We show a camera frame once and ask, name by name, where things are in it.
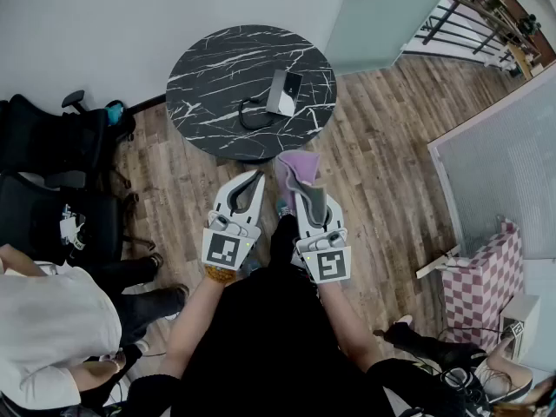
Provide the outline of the purple and grey cloth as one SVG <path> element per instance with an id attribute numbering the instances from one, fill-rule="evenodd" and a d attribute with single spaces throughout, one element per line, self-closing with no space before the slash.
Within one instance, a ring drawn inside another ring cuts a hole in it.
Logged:
<path id="1" fill-rule="evenodd" d="M 305 150 L 286 150 L 275 158 L 275 178 L 281 198 L 295 210 L 295 194 L 304 201 L 309 222 L 322 227 L 327 217 L 327 192 L 315 184 L 320 155 Z"/>

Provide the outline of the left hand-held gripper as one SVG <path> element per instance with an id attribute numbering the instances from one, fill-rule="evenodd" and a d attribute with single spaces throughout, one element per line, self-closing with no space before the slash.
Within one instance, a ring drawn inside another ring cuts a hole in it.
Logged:
<path id="1" fill-rule="evenodd" d="M 262 171 L 249 171 L 237 175 L 218 190 L 202 236 L 205 275 L 221 283 L 235 281 L 238 270 L 261 236 L 257 222 L 265 182 Z"/>

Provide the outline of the white paper tags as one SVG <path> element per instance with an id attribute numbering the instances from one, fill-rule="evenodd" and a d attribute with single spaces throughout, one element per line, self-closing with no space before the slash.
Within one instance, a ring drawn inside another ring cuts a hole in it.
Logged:
<path id="1" fill-rule="evenodd" d="M 86 246 L 85 223 L 85 215 L 73 211 L 69 204 L 65 204 L 59 222 L 62 244 L 72 245 L 79 251 L 84 250 Z"/>

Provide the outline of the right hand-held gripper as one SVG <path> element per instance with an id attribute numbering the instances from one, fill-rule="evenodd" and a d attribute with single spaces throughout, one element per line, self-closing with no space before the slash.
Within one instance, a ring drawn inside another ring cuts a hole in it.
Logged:
<path id="1" fill-rule="evenodd" d="M 343 281 L 351 277 L 351 247 L 347 245 L 341 205 L 326 196 L 326 218 L 323 229 L 327 233 L 314 235 L 307 202 L 300 193 L 295 194 L 295 210 L 300 240 L 296 243 L 301 262 L 317 284 Z"/>

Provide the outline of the black office chair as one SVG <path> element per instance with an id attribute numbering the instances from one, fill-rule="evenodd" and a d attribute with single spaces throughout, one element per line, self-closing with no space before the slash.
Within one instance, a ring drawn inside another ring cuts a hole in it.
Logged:
<path id="1" fill-rule="evenodd" d="M 6 170 L 0 173 L 0 246 L 8 243 L 33 260 L 81 267 L 120 260 L 125 242 L 152 251 L 153 241 L 124 232 L 124 216 L 137 201 L 136 194 L 121 201 L 102 192 L 46 189 Z M 78 233 L 83 248 L 62 238 L 65 214 L 84 219 Z"/>
<path id="2" fill-rule="evenodd" d="M 126 109 L 121 121 L 108 125 L 106 110 L 86 109 L 84 92 L 62 102 L 73 112 L 48 113 L 21 94 L 0 101 L 0 171 L 37 175 L 79 171 L 92 175 L 112 161 L 118 143 L 131 140 L 136 121 Z"/>

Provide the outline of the pink checkered box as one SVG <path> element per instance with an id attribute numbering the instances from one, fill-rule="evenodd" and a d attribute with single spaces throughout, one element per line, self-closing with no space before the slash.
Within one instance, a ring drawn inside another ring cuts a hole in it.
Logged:
<path id="1" fill-rule="evenodd" d="M 449 342 L 490 351 L 500 338 L 500 313 L 524 290 L 523 249 L 518 225 L 503 219 L 500 232 L 469 257 L 455 257 L 441 271 Z"/>

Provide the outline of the person's right forearm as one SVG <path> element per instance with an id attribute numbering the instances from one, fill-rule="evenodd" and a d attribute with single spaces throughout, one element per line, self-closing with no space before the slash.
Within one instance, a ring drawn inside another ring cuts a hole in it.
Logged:
<path id="1" fill-rule="evenodd" d="M 376 337 L 355 313 L 339 282 L 318 284 L 318 290 L 340 350 L 361 371 L 367 372 L 382 359 Z"/>

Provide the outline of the teal object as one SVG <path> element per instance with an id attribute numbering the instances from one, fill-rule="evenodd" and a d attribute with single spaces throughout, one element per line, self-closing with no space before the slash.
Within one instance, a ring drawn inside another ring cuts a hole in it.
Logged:
<path id="1" fill-rule="evenodd" d="M 107 112 L 107 116 L 108 116 L 108 125 L 109 126 L 115 126 L 117 125 L 123 116 L 125 107 L 122 101 L 120 100 L 114 100 L 110 103 L 108 103 L 104 109 Z"/>

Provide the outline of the black metal railing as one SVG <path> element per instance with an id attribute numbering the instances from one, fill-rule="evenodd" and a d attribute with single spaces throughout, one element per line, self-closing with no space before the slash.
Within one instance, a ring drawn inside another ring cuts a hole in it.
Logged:
<path id="1" fill-rule="evenodd" d="M 405 47 L 407 54 L 504 66 L 513 60 L 506 23 L 464 0 L 440 0 Z"/>

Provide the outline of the person's left shoe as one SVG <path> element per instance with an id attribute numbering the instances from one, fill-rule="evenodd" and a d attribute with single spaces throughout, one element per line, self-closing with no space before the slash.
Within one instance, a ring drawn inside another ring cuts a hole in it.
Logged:
<path id="1" fill-rule="evenodd" d="M 261 267 L 261 263 L 254 257 L 247 258 L 240 269 L 238 270 L 238 275 L 244 279 L 252 275 L 257 269 Z"/>

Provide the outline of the person's left forearm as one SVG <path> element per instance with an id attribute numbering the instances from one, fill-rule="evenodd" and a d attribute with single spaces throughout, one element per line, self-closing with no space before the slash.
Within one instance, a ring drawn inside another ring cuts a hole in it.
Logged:
<path id="1" fill-rule="evenodd" d="M 171 328 L 158 374 L 181 379 L 215 315 L 225 285 L 205 275 Z"/>

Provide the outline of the ribbed glass partition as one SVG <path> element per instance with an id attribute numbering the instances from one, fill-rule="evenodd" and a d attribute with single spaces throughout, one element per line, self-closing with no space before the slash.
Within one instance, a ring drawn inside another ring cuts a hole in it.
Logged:
<path id="1" fill-rule="evenodd" d="M 556 259 L 556 63 L 428 150 L 463 255 L 507 218 L 527 259 Z"/>

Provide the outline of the frosted glass door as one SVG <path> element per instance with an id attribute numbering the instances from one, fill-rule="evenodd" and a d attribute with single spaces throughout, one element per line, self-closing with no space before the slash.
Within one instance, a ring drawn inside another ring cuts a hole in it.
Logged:
<path id="1" fill-rule="evenodd" d="M 343 0 L 325 49 L 337 75 L 387 68 L 440 0 Z"/>

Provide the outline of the person's black clothing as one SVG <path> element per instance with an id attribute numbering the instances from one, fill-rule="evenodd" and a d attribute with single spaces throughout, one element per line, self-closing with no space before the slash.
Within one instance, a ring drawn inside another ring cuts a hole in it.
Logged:
<path id="1" fill-rule="evenodd" d="M 291 262 L 294 216 L 281 218 L 270 262 L 225 284 L 182 378 L 134 381 L 120 417 L 418 417 L 409 381 L 431 381 L 411 361 L 361 371 L 340 350 L 318 285 Z"/>

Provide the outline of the white wooden strip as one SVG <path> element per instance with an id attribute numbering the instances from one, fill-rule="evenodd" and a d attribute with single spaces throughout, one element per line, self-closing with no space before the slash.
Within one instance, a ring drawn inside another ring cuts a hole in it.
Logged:
<path id="1" fill-rule="evenodd" d="M 460 252 L 460 245 L 454 246 L 452 249 L 448 250 L 447 252 L 441 253 L 438 258 L 433 260 L 432 262 L 428 263 L 426 266 L 420 268 L 416 273 L 415 277 L 417 279 L 422 279 L 425 276 L 431 274 L 435 270 L 442 270 L 442 266 L 445 266 L 446 263 L 457 256 Z"/>

